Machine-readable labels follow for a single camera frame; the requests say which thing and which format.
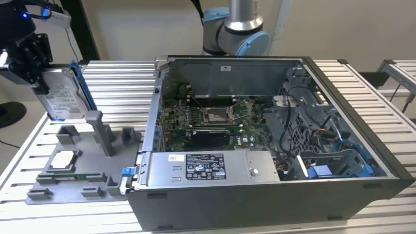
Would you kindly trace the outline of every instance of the hard drive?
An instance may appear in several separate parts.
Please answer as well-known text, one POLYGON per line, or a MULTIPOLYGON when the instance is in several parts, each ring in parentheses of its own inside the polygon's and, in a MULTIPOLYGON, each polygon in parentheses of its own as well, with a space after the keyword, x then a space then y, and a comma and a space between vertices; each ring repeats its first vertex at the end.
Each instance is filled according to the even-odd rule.
POLYGON ((52 120, 84 118, 88 111, 97 109, 77 63, 48 68, 42 80, 49 90, 37 98, 52 120))

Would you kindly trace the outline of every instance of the white sticker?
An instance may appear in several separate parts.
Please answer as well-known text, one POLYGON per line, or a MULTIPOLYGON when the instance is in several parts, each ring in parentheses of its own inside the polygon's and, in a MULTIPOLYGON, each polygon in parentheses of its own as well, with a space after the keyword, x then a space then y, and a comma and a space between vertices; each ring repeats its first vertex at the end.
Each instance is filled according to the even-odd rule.
POLYGON ((184 161, 184 155, 169 155, 169 162, 182 162, 184 161))
POLYGON ((56 115, 81 113, 76 97, 69 89, 49 90, 46 101, 56 115))
POLYGON ((230 66, 221 66, 221 72, 229 72, 232 70, 230 66))

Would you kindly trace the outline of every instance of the blue cable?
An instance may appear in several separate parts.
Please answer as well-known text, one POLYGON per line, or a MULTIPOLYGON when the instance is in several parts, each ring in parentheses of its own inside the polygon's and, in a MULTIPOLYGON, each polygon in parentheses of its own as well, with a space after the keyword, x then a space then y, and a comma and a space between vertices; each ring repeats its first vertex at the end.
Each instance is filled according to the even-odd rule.
POLYGON ((338 145, 341 145, 342 143, 348 143, 348 144, 350 144, 353 147, 356 147, 356 149, 360 151, 361 157, 364 158, 364 160, 366 160, 366 156, 365 156, 365 153, 364 153, 362 148, 361 148, 356 143, 353 143, 353 142, 349 141, 349 140, 342 140, 342 141, 340 141, 340 142, 337 142, 337 143, 333 145, 333 148, 332 148, 332 151, 333 151, 333 152, 337 150, 338 145))

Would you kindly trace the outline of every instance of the hard drive label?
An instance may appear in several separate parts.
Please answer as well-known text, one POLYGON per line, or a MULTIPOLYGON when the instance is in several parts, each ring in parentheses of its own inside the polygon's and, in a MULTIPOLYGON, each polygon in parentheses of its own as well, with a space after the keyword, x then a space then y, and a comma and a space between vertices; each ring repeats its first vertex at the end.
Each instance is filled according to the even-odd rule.
POLYGON ((186 179, 226 179, 222 154, 186 155, 186 179))
POLYGON ((46 101, 56 115, 80 114, 81 110, 70 90, 49 90, 46 101))

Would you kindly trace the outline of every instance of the gray plastic bracket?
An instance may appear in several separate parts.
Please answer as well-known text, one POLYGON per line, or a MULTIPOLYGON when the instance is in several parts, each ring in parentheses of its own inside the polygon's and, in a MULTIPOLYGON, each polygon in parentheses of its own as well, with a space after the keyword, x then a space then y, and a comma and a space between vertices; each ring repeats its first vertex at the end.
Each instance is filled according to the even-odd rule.
POLYGON ((92 182, 105 182, 106 181, 106 175, 105 173, 101 173, 100 175, 88 175, 85 177, 89 183, 92 182))
POLYGON ((122 144, 126 145, 129 143, 137 143, 138 138, 136 135, 136 131, 132 127, 124 127, 121 130, 121 140, 122 144))
POLYGON ((102 112, 89 111, 85 115, 85 121, 90 124, 94 131, 94 139, 97 144, 100 144, 105 156, 113 156, 114 149, 110 145, 110 139, 113 134, 109 127, 102 124, 102 112))
POLYGON ((32 200, 40 200, 40 199, 50 199, 52 192, 48 188, 45 189, 30 189, 26 193, 26 196, 32 200))
POLYGON ((56 184, 57 181, 53 179, 52 175, 49 174, 38 174, 36 177, 36 182, 38 184, 56 184))
POLYGON ((101 197, 104 195, 104 191, 101 190, 98 185, 84 186, 80 193, 82 194, 84 198, 89 198, 89 197, 96 198, 96 197, 101 197))
POLYGON ((61 145, 74 145, 80 141, 80 135, 73 125, 64 125, 60 127, 56 138, 61 145))
POLYGON ((116 183, 110 176, 106 179, 105 189, 106 189, 106 191, 108 191, 110 196, 121 195, 121 193, 120 193, 120 183, 116 183))

